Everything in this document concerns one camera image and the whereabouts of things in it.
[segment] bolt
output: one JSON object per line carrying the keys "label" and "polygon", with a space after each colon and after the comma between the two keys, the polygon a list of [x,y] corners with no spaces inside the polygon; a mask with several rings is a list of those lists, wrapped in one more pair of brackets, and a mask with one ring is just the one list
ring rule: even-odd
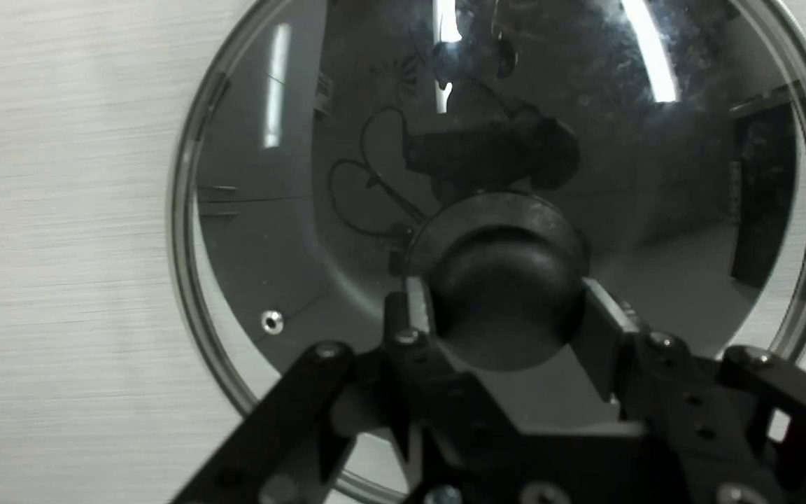
{"label": "bolt", "polygon": [[281,333],[285,330],[285,315],[284,315],[284,309],[264,309],[264,314],[261,314],[261,326],[264,326],[264,333],[270,333],[270,335],[281,335]]}
{"label": "bolt", "polygon": [[414,330],[414,326],[406,326],[406,330],[401,330],[394,337],[397,337],[397,343],[418,343],[421,340],[421,330]]}
{"label": "bolt", "polygon": [[572,497],[557,484],[532,482],[520,490],[520,504],[572,504]]}
{"label": "bolt", "polygon": [[427,504],[466,504],[460,486],[443,484],[427,493]]}
{"label": "bolt", "polygon": [[326,343],[316,347],[316,354],[319,358],[336,358],[336,354],[343,354],[343,350],[344,347],[340,340],[326,340]]}
{"label": "bolt", "polygon": [[767,504],[767,497],[747,484],[725,482],[718,490],[718,504]]}

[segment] round glass lid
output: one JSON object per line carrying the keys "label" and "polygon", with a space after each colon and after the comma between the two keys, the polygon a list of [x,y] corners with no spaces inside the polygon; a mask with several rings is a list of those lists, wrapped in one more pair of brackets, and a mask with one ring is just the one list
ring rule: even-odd
{"label": "round glass lid", "polygon": [[[376,347],[418,235],[488,196],[557,206],[587,277],[694,353],[806,347],[806,46],[779,1],[261,0],[175,179],[182,302],[232,402],[315,340]],[[527,427],[611,416],[569,350],[477,375]],[[343,490],[401,484],[361,440]]]}

